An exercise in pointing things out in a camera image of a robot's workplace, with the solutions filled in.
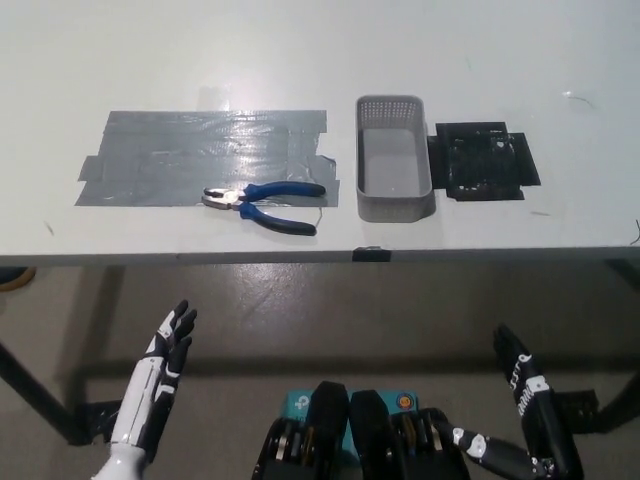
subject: black mechanical part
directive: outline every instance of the black mechanical part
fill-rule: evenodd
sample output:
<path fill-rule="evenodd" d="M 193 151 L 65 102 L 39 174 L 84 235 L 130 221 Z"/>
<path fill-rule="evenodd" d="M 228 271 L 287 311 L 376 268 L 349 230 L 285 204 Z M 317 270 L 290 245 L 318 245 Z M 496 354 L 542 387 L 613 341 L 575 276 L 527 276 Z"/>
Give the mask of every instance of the black mechanical part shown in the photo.
<path fill-rule="evenodd" d="M 571 430 L 533 355 L 504 325 L 494 332 L 494 350 L 513 390 L 531 458 L 548 465 L 549 478 L 584 478 Z"/>
<path fill-rule="evenodd" d="M 389 416 L 374 390 L 355 392 L 349 421 L 364 480 L 469 480 L 462 456 L 433 428 L 436 409 Z"/>
<path fill-rule="evenodd" d="M 344 385 L 322 382 L 311 395 L 306 421 L 277 419 L 265 439 L 252 480 L 333 478 L 347 428 Z"/>
<path fill-rule="evenodd" d="M 606 434 L 640 416 L 640 372 L 602 410 L 596 392 L 562 392 L 556 394 L 565 419 L 575 434 Z"/>

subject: table surface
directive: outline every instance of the table surface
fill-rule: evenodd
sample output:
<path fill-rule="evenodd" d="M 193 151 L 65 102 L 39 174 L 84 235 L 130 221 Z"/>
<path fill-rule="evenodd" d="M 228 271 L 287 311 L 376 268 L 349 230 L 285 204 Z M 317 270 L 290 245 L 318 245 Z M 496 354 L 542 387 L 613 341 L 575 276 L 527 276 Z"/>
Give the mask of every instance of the table surface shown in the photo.
<path fill-rule="evenodd" d="M 3 7 L 0 45 L 0 265 L 349 261 L 370 246 L 393 260 L 640 252 L 632 0 L 28 0 Z M 525 132 L 542 185 L 514 202 L 437 192 L 430 218 L 361 221 L 355 102 L 405 93 L 423 99 L 430 132 L 456 121 Z M 336 159 L 342 184 L 316 237 L 202 206 L 74 207 L 110 111 L 218 100 L 327 110 L 318 152 Z"/>

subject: pliers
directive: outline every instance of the pliers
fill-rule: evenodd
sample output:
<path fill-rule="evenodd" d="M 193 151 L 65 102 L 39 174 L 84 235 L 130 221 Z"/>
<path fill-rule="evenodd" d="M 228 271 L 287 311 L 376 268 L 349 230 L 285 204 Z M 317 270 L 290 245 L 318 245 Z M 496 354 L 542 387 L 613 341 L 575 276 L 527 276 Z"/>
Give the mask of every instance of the pliers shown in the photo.
<path fill-rule="evenodd" d="M 321 197 L 326 193 L 322 185 L 306 182 L 272 182 L 264 185 L 249 184 L 244 190 L 226 188 L 205 188 L 202 203 L 220 210 L 237 210 L 240 217 L 253 220 L 269 230 L 289 235 L 316 234 L 315 225 L 294 220 L 272 217 L 261 212 L 251 202 L 264 200 L 275 195 L 296 195 L 301 197 Z"/>

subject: black tape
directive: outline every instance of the black tape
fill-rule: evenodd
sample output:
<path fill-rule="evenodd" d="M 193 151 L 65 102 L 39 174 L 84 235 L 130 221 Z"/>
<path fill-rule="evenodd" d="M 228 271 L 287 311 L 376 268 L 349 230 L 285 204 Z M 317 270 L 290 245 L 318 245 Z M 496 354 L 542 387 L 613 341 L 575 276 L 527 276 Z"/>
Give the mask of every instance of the black tape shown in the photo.
<path fill-rule="evenodd" d="M 352 262 L 390 262 L 391 250 L 381 247 L 358 247 L 351 256 Z"/>
<path fill-rule="evenodd" d="M 438 123 L 428 137 L 433 188 L 459 202 L 523 200 L 520 187 L 540 185 L 524 133 L 504 122 Z"/>

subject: table leg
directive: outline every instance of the table leg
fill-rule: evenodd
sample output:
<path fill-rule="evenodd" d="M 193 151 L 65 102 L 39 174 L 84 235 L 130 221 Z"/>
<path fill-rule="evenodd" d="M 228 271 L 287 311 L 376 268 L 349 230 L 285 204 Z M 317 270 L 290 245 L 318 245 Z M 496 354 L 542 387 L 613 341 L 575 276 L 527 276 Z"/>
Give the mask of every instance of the table leg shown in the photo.
<path fill-rule="evenodd" d="M 111 436 L 120 401 L 83 404 L 71 413 L 1 343 L 0 378 L 70 445 L 88 445 L 98 434 L 105 441 Z"/>

